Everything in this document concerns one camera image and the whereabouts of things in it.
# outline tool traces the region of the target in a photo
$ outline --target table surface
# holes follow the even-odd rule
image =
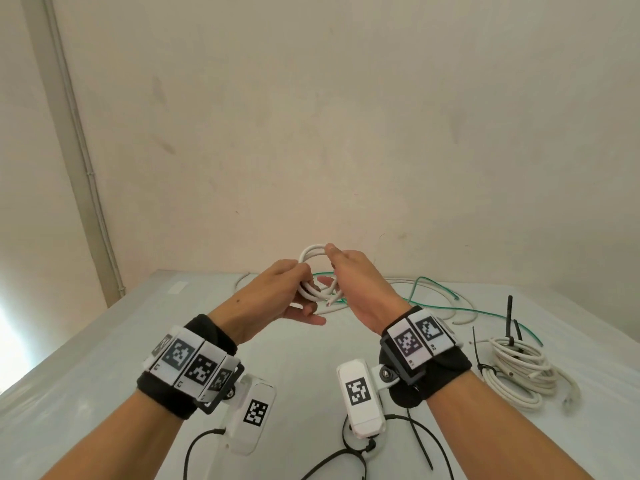
[[[0,464],[7,477],[30,480],[43,475],[130,395],[141,361],[171,325],[213,309],[231,295],[238,277],[156,272],[0,396]],[[177,282],[187,284],[179,293],[169,293]],[[409,291],[407,285],[398,286],[404,295]],[[578,411],[565,416],[561,402],[568,387],[561,383],[558,395],[546,402],[543,411],[527,417],[595,478],[635,478],[640,468],[640,344],[548,290],[469,283],[447,286],[471,299],[478,309],[499,314],[504,312],[506,297],[514,296],[514,317],[542,339],[548,357],[571,373],[584,398]],[[447,306],[444,298],[430,290],[419,289],[415,298]],[[240,347],[238,356],[246,370],[276,386],[276,402],[249,457],[218,450],[219,439],[214,436],[201,439],[191,456],[191,480],[299,479],[342,447],[340,427],[346,409],[335,369],[354,358],[374,365],[379,345],[350,310],[327,318],[324,327],[278,321]],[[480,315],[473,325],[478,339],[504,334],[500,318]],[[452,328],[472,358],[471,325]],[[479,345],[479,354],[482,361],[490,361],[487,345]],[[402,412],[386,393],[382,400],[387,412]],[[180,477],[188,444],[203,430],[217,427],[224,409],[220,406],[211,416],[198,412],[185,423],[159,480]],[[412,415],[443,439],[425,404]],[[385,435],[383,448],[369,462],[369,478],[425,476],[426,462],[409,425],[389,422]],[[448,478],[435,444],[426,439],[425,445],[435,467],[429,477]],[[446,444],[445,449],[456,478],[464,478]],[[345,457],[314,478],[359,478],[361,469],[357,460]]]

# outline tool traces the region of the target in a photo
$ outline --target black wire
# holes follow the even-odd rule
[[[307,475],[305,475],[304,477],[302,477],[302,480],[307,480],[311,475],[316,473],[316,471],[318,471],[320,468],[324,467],[331,460],[333,460],[334,458],[338,458],[341,455],[353,455],[358,460],[360,460],[360,462],[364,466],[364,476],[362,477],[362,480],[367,480],[367,462],[364,460],[362,454],[357,452],[353,448],[345,448],[343,450],[338,450],[337,452],[333,453],[332,455],[327,456],[324,460],[322,460],[320,463],[318,463],[315,467],[311,468],[311,470],[309,470],[309,473]]]
[[[447,454],[445,453],[444,448],[442,447],[442,445],[440,444],[438,439],[435,437],[435,435],[432,432],[430,432],[429,429],[425,425],[419,423],[415,419],[407,418],[407,416],[400,416],[398,414],[385,414],[385,419],[402,419],[402,420],[405,420],[405,421],[409,421],[410,423],[415,424],[416,426],[419,426],[420,428],[425,430],[429,434],[429,436],[433,438],[433,441],[436,442],[436,444],[440,448],[440,451],[442,451],[442,455],[444,456],[444,461],[447,462],[447,468],[449,469],[449,476],[451,477],[451,480],[454,480],[453,471],[451,469],[451,464],[449,463],[449,458],[447,457]]]
[[[191,456],[191,450],[193,449],[193,446],[196,444],[196,442],[199,439],[201,439],[201,437],[203,437],[203,436],[207,436],[207,435],[224,435],[225,431],[226,431],[226,429],[210,429],[208,431],[205,431],[204,433],[199,434],[198,436],[196,436],[193,439],[193,441],[189,445],[189,449],[187,450],[187,455],[185,455],[185,457],[184,457],[184,472],[182,473],[182,480],[187,480],[187,469],[189,468],[189,457]]]
[[[411,418],[411,413],[409,412],[409,408],[407,408],[406,410],[406,415],[409,417],[409,419]],[[431,471],[433,471],[433,464],[431,462],[431,459],[429,458],[429,455],[427,454],[427,450],[425,450],[424,445],[422,444],[422,440],[420,439],[420,435],[418,434],[418,430],[415,428],[415,425],[413,424],[413,421],[409,421],[409,424],[411,424],[411,429],[413,430],[413,434],[415,435],[415,439],[418,440],[418,444],[420,445],[420,449],[422,450],[422,453],[424,455],[424,457],[427,459],[427,463],[429,464],[429,468],[431,468]]]

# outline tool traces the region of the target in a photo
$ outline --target bundled white cable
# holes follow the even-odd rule
[[[324,245],[314,244],[313,246],[309,246],[307,249],[302,251],[302,254],[300,254],[300,258],[298,259],[298,262],[304,262],[307,259],[311,259],[315,256],[322,256],[325,254],[326,253],[324,252]],[[309,283],[302,282],[298,286],[298,293],[300,293],[300,295],[302,295],[303,297],[311,301],[326,301],[327,302],[326,306],[331,306],[340,298],[342,298],[342,291],[341,290],[338,290],[337,292],[335,291],[337,286],[338,286],[338,280],[333,280],[333,282],[331,283],[331,286],[318,291],[315,288],[313,288],[313,286],[311,286]]]
[[[507,377],[526,391],[528,395],[520,394],[505,385],[491,367],[481,368],[484,382],[491,387],[505,401],[517,408],[536,411],[542,405],[543,395],[555,395],[557,381],[560,377],[569,382],[571,391],[564,399],[563,409],[569,412],[580,402],[580,387],[565,371],[551,364],[546,355],[533,345],[522,340],[513,340],[510,345],[509,337],[494,337],[489,340],[479,340],[477,343],[489,342],[493,350],[495,366]]]

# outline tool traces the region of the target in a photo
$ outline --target white wall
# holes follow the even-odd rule
[[[106,309],[20,0],[0,0],[0,393]]]
[[[640,339],[639,0],[55,0],[128,287],[315,242]]]

